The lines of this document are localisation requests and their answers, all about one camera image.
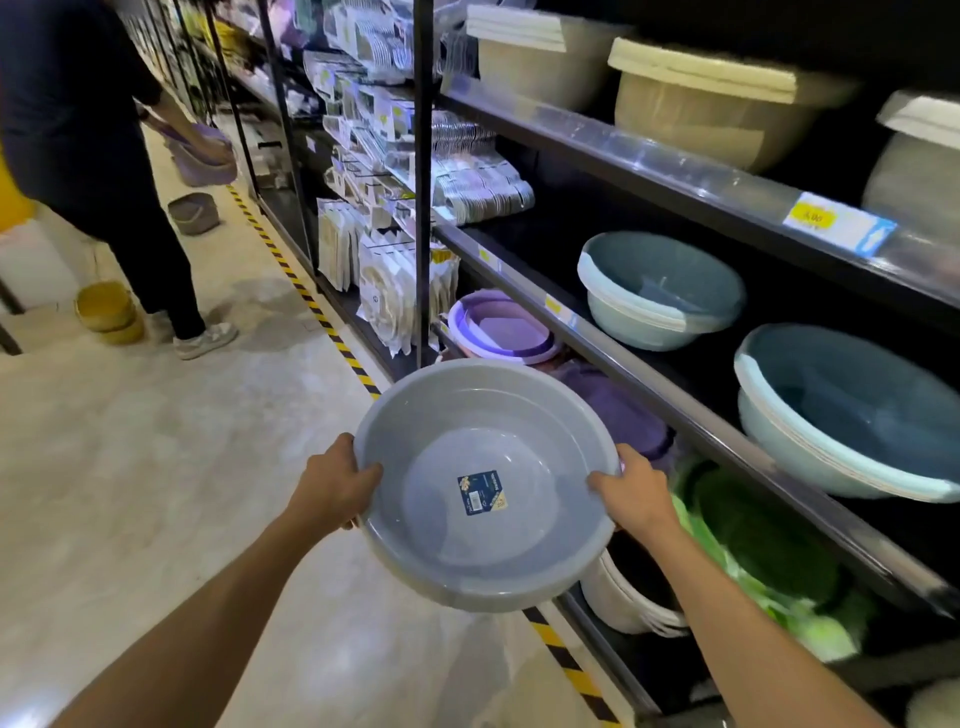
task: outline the purple plastic basin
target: purple plastic basin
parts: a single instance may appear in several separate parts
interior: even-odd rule
[[[456,338],[482,357],[532,364],[560,350],[553,333],[502,291],[464,296],[450,309],[448,324]]]
[[[203,136],[220,139],[229,144],[227,137],[219,130],[206,124],[194,124],[194,128]],[[171,130],[165,133],[167,149],[173,155],[174,163],[180,172],[183,183],[190,187],[206,187],[209,184],[230,184],[237,179],[237,163],[231,159],[226,164],[218,164],[203,158],[196,149],[186,143],[178,133]]]
[[[597,413],[613,441],[631,446],[657,470],[667,470],[674,432],[632,394],[586,361],[566,362],[553,373]]]

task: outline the yellow and black hazard tape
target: yellow and black hazard tape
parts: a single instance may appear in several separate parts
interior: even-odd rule
[[[377,386],[373,383],[370,375],[367,374],[367,371],[360,365],[360,362],[357,361],[349,347],[344,343],[344,340],[340,338],[340,335],[337,333],[337,329],[335,329],[333,324],[331,324],[327,320],[326,316],[324,316],[323,311],[320,309],[320,306],[317,305],[317,302],[314,300],[313,296],[307,292],[306,286],[300,282],[297,274],[293,272],[293,269],[290,267],[290,263],[288,263],[283,257],[283,253],[280,252],[279,248],[276,246],[276,243],[263,229],[263,226],[260,225],[257,219],[253,217],[253,213],[250,212],[250,209],[247,207],[246,203],[244,203],[243,198],[240,197],[239,193],[233,188],[232,184],[227,185],[227,190],[233,197],[233,201],[238,207],[240,207],[244,217],[247,218],[247,222],[249,222],[253,226],[253,229],[257,231],[257,234],[260,235],[260,239],[263,240],[263,244],[270,249],[271,254],[276,259],[276,262],[279,264],[280,268],[283,269],[286,277],[290,279],[291,283],[293,283],[293,286],[297,289],[300,297],[306,301],[307,306],[311,311],[313,311],[313,315],[317,317],[317,321],[319,321],[320,325],[324,327],[326,335],[330,337],[330,341],[333,342],[334,346],[336,346],[336,348],[340,350],[340,353],[344,356],[344,359],[347,360],[347,364],[350,365],[353,373],[357,375],[357,378],[360,379],[360,382],[364,385],[364,387],[367,388],[367,391],[370,392],[370,396],[375,400],[378,399],[380,397],[380,390],[377,389]],[[600,689],[596,687],[593,680],[590,679],[590,676],[584,672],[582,667],[580,667],[580,664],[573,657],[573,654],[569,649],[566,648],[564,641],[560,639],[560,635],[554,631],[553,627],[550,626],[540,610],[537,609],[537,607],[524,609],[523,615],[533,625],[534,629],[537,630],[537,634],[540,635],[540,639],[543,640],[543,643],[547,646],[547,649],[550,650],[550,654],[553,655],[554,660],[556,660],[557,664],[563,669],[566,679],[570,681],[570,684],[574,687],[574,689],[576,689],[581,697],[583,697],[587,702],[587,705],[589,706],[590,710],[593,711],[593,714],[600,722],[600,725],[604,726],[604,728],[612,728],[613,726],[619,726],[622,728],[623,724],[617,719],[616,715],[613,714],[610,706],[607,705],[607,701],[603,699]]]
[[[537,630],[537,634],[540,635],[540,639],[543,640],[547,649],[550,650],[553,659],[556,660],[557,664],[563,669],[566,679],[570,681],[574,689],[587,702],[587,705],[593,711],[593,715],[599,721],[600,725],[604,726],[604,728],[611,728],[612,726],[622,727],[623,723],[613,714],[610,706],[607,705],[607,701],[603,699],[603,694],[600,692],[600,689],[597,688],[596,684],[584,669],[580,667],[580,663],[573,657],[573,653],[566,648],[564,641],[560,639],[560,635],[550,626],[550,623],[546,620],[546,617],[543,616],[543,613],[537,609],[537,607],[530,607],[530,609],[523,610],[523,616],[525,616],[534,626],[534,629]]]
[[[367,374],[367,370],[363,368],[363,365],[357,361],[357,357],[353,355],[350,347],[344,343],[342,338],[340,338],[340,334],[337,333],[337,329],[334,328],[329,319],[324,316],[323,310],[317,304],[313,296],[310,295],[307,287],[300,282],[297,274],[294,273],[293,268],[290,267],[290,263],[288,263],[286,258],[283,257],[283,253],[280,252],[279,248],[276,246],[276,243],[263,229],[263,226],[260,225],[257,219],[253,217],[253,213],[250,212],[250,209],[247,207],[246,203],[244,203],[243,198],[240,197],[240,194],[236,191],[236,189],[234,189],[232,184],[227,185],[227,190],[233,197],[233,201],[238,207],[240,207],[244,217],[247,218],[247,222],[253,226],[253,229],[256,230],[257,234],[260,236],[260,239],[263,240],[263,244],[270,249],[270,253],[276,259],[276,262],[280,268],[283,269],[283,273],[288,279],[290,279],[290,282],[293,283],[294,288],[297,289],[297,293],[300,294],[300,297],[306,302],[307,307],[313,312],[313,315],[316,317],[317,321],[320,322],[320,325],[324,328],[324,331],[326,331],[326,335],[330,337],[330,341],[333,342],[333,345],[344,356],[344,359],[347,360],[347,364],[350,365],[350,368],[353,370],[353,373],[356,374],[357,378],[360,380],[360,383],[364,385],[371,397],[373,397],[375,400],[379,399],[380,390],[376,386],[376,383],[373,381],[371,376]]]

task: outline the gray bucket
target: gray bucket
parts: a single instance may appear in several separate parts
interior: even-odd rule
[[[569,589],[613,523],[587,486],[619,473],[589,405],[529,367],[459,359],[426,367],[373,405],[354,440],[383,481],[361,518],[401,581],[446,606],[512,612]]]
[[[167,205],[167,211],[182,235],[200,235],[220,224],[220,214],[213,196],[191,192]]]

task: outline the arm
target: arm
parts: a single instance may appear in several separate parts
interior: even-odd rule
[[[617,447],[622,477],[588,483],[611,517],[660,565],[727,707],[741,728],[890,728],[813,655],[767,617],[683,530],[666,475]]]
[[[101,33],[93,36],[90,42],[96,42],[96,52],[105,55],[105,77],[107,74],[116,74],[117,82],[126,88],[134,99],[150,107],[162,122],[153,116],[144,119],[142,114],[141,120],[161,133],[165,131],[165,123],[186,139],[202,157],[211,161],[225,163],[233,159],[233,152],[227,144],[208,139],[197,132],[177,100],[160,84],[140,57],[116,12],[99,1],[95,2],[94,6],[101,24]]]
[[[159,101],[151,104],[150,107],[153,113],[186,139],[187,143],[200,152],[202,157],[220,163],[233,159],[233,152],[229,145],[217,139],[208,139],[197,132],[190,120],[187,119],[186,114],[183,113],[180,104],[165,88],[160,91]],[[150,118],[144,119],[144,122],[158,132],[162,133],[164,131],[162,123],[157,122],[151,114]]]
[[[210,728],[220,719],[290,574],[362,512],[382,469],[358,473],[341,435],[306,470],[286,510],[246,551],[88,685],[51,728]]]

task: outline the white plastic basin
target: white plastic basin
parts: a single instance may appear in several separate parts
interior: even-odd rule
[[[360,467],[384,468],[361,517],[374,553],[446,606],[511,612],[557,596],[613,532],[586,483],[619,471],[613,440],[583,400],[529,367],[421,369],[377,400],[354,449]]]
[[[595,235],[580,253],[577,274],[597,325],[652,352],[727,328],[746,302],[740,276],[726,263],[650,232]]]
[[[580,579],[584,599],[607,626],[627,635],[655,632],[661,637],[689,634],[681,612],[660,606],[643,595],[620,572],[604,550]]]
[[[786,471],[845,497],[960,500],[960,395],[869,341],[755,329],[734,359],[740,422]]]
[[[960,245],[960,102],[898,92],[877,121],[897,133],[863,206],[927,240]]]
[[[819,73],[733,61],[618,38],[610,65],[623,71],[619,129],[751,172],[803,138],[822,109],[855,85]]]
[[[470,5],[480,80],[561,109],[589,104],[610,74],[613,39],[627,30],[580,17]]]

